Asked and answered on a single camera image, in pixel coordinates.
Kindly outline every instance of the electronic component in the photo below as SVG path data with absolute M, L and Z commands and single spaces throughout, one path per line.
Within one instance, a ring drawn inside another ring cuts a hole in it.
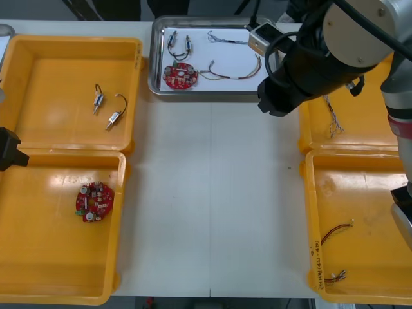
M 89 194 L 89 193 L 90 193 L 90 189 L 87 188 L 87 187 L 82 187 L 82 188 L 80 189 L 80 193 L 81 193 L 81 194 Z
M 95 89 L 96 89 L 96 98 L 95 98 L 95 109 L 93 110 L 93 114 L 97 112 L 97 109 L 102 105 L 104 95 L 102 92 L 102 88 L 100 88 L 99 84 L 95 84 Z
M 93 198 L 92 196 L 96 196 L 97 192 L 101 194 L 101 197 Z M 83 222 L 103 220 L 113 208 L 114 197 L 113 190 L 103 183 L 94 182 L 83 185 L 77 195 L 75 214 L 82 216 Z
M 174 43 L 176 42 L 176 38 L 178 36 L 178 32 L 175 30 L 173 34 L 169 37 L 167 40 L 167 51 L 169 54 L 175 58 L 177 61 L 184 61 L 191 53 L 192 50 L 192 42 L 191 39 L 189 38 L 188 35 L 186 35 L 186 40 L 185 40 L 185 52 L 184 53 L 179 53 L 175 54 L 171 51 L 171 49 L 174 47 Z
M 126 109 L 127 109 L 127 99 L 125 98 L 125 96 L 123 96 L 120 93 L 116 93 L 115 97 L 122 97 L 124 99 L 124 109 L 123 111 L 116 111 L 112 114 L 112 116 L 109 118 L 109 123 L 106 126 L 106 131 L 109 131 L 111 127 L 116 124 L 116 122 L 126 112 Z
M 190 64 L 174 62 L 165 67 L 163 80 L 170 88 L 185 90 L 198 81 L 198 72 Z

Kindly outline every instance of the colored wires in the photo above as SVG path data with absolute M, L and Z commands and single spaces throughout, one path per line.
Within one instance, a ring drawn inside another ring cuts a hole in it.
M 355 220 L 352 219 L 351 223 L 347 223 L 347 224 L 340 224 L 336 227 L 334 227 L 332 230 L 330 230 L 325 236 L 323 236 L 322 240 L 321 240 L 321 245 L 323 245 L 325 243 L 326 240 L 328 240 L 333 234 L 335 234 L 338 231 L 344 231 L 345 229 L 348 229 L 350 227 L 353 226 L 353 224 L 355 223 Z M 335 275 L 332 273 L 332 278 L 325 278 L 324 282 L 325 283 L 329 283 L 329 284 L 334 284 L 336 282 L 342 281 L 343 279 L 346 278 L 345 276 L 346 274 L 346 270 L 342 270 L 339 275 Z
M 189 56 L 189 54 L 191 53 L 192 50 L 192 42 L 189 38 L 188 35 L 186 35 L 186 42 L 185 42 L 185 48 L 186 48 L 186 52 L 184 53 L 179 53 L 179 54 L 175 54 L 172 52 L 172 48 L 174 47 L 174 44 L 176 42 L 176 38 L 178 36 L 178 32 L 174 31 L 173 34 L 169 37 L 169 39 L 167 40 L 167 51 L 169 52 L 169 54 L 176 59 L 177 61 L 184 61 L 186 60 L 186 58 Z
M 214 60 L 211 61 L 211 63 L 209 64 L 209 69 L 208 70 L 201 70 L 198 71 L 198 73 L 205 77 L 206 79 L 209 80 L 221 80 L 221 79 L 249 79 L 253 76 L 255 76 L 256 74 L 258 74 L 259 70 L 262 68 L 262 60 L 260 59 L 260 57 L 258 55 L 255 54 L 255 57 L 257 59 L 257 64 L 256 67 L 246 76 L 242 76 L 242 77 L 234 77 L 234 76 L 228 76 L 228 75 L 221 75 L 221 74 L 217 74 L 215 72 L 212 71 L 212 66 L 215 63 Z M 214 78 L 208 77 L 205 74 L 211 74 L 213 76 L 215 76 Z
M 219 39 L 218 37 L 212 34 L 212 30 L 207 33 L 207 39 L 211 43 L 232 43 L 232 44 L 241 44 L 241 45 L 248 44 L 248 42 L 245 42 L 245 41 L 233 41 L 233 40 Z
M 334 227 L 334 228 L 333 228 L 332 230 L 330 230 L 325 236 L 323 236 L 322 241 L 321 241 L 321 245 L 323 245 L 324 242 L 325 242 L 326 240 L 328 240 L 328 238 L 329 238 L 334 232 L 336 232 L 336 231 L 338 231 L 338 230 L 340 230 L 340 229 L 345 229 L 345 228 L 348 228 L 348 227 L 352 227 L 354 222 L 355 222 L 355 220 L 352 219 L 352 222 L 349 223 L 349 224 L 341 224 L 341 225 L 338 225 L 337 227 Z
M 330 99 L 328 95 L 324 95 L 323 99 L 326 101 L 328 105 L 328 109 L 332 115 L 332 122 L 329 126 L 330 138 L 333 138 L 336 134 L 343 133 L 345 130 L 341 127 L 339 121 L 337 120 L 337 115 L 330 104 Z

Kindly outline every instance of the red circuit board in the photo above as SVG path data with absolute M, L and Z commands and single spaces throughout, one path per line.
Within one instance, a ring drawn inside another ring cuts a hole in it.
M 184 90 L 198 81 L 198 72 L 190 64 L 179 62 L 165 68 L 163 80 L 170 88 Z
M 87 183 L 82 186 L 76 199 L 76 214 L 83 217 L 83 222 L 96 222 L 113 208 L 115 193 L 101 182 Z

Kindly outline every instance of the white paper sheet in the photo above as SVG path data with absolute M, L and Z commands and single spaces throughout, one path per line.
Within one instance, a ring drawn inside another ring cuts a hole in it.
M 248 45 L 231 43 L 212 43 L 208 40 L 207 33 L 212 30 L 212 34 L 220 39 L 233 41 L 249 40 L 249 31 L 246 29 L 178 29 L 167 28 L 164 35 L 164 52 L 162 57 L 162 73 L 166 66 L 173 64 L 173 57 L 167 51 L 167 40 L 174 32 L 178 32 L 177 40 L 172 49 L 173 53 L 180 54 L 185 52 L 185 38 L 188 35 L 192 42 L 192 52 L 184 61 L 191 64 L 196 70 L 207 70 L 209 64 L 214 60 L 213 71 L 218 74 L 233 77 L 248 75 L 257 65 L 256 52 Z M 262 68 L 250 79 L 222 79 L 217 81 L 207 80 L 199 76 L 198 82 L 185 91 L 257 91 L 262 80 L 268 75 L 265 70 L 263 57 Z M 171 88 L 162 79 L 160 90 L 170 91 Z

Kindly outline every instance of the screw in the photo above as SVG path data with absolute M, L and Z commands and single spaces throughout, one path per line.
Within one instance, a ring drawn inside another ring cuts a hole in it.
M 379 17 L 384 17 L 385 13 L 386 13 L 385 9 L 383 9 L 383 8 L 378 9 L 378 16 Z

